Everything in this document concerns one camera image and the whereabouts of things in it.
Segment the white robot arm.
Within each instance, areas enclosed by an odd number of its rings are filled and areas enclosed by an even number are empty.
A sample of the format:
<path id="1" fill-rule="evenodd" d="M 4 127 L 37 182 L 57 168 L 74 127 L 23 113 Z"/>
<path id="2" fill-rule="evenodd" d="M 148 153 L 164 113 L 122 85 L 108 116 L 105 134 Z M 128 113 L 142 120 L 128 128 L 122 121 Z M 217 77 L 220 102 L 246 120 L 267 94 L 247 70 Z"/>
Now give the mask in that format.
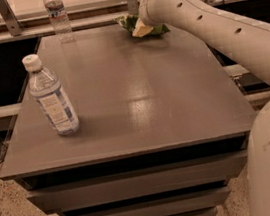
<path id="1" fill-rule="evenodd" d="M 211 0 L 138 0 L 143 27 L 168 24 L 195 35 L 270 86 L 270 23 L 212 7 Z M 248 141 L 250 216 L 270 216 L 270 101 Z"/>

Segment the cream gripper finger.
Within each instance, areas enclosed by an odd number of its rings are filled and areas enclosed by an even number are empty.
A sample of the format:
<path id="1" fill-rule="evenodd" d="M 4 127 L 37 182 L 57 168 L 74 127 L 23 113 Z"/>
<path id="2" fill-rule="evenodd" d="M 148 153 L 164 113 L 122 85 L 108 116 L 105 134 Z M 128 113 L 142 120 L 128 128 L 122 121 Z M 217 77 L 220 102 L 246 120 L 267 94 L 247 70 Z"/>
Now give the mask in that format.
<path id="1" fill-rule="evenodd" d="M 153 27 L 150 27 L 148 25 L 145 25 L 140 18 L 136 21 L 135 28 L 132 32 L 132 35 L 134 37 L 144 37 L 147 34 L 151 33 L 153 30 Z"/>

